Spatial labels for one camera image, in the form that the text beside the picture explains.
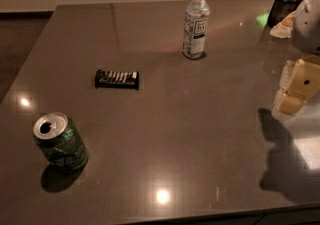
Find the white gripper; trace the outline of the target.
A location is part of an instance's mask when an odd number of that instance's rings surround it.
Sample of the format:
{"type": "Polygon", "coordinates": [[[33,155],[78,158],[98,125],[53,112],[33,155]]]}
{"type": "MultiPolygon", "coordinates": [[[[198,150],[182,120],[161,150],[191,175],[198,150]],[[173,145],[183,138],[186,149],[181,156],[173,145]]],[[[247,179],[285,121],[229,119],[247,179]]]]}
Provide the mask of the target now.
{"type": "MultiPolygon", "coordinates": [[[[320,0],[303,0],[295,11],[293,45],[306,53],[320,54],[320,0]]],[[[297,114],[320,90],[320,58],[287,60],[283,67],[274,110],[297,114]]]]}

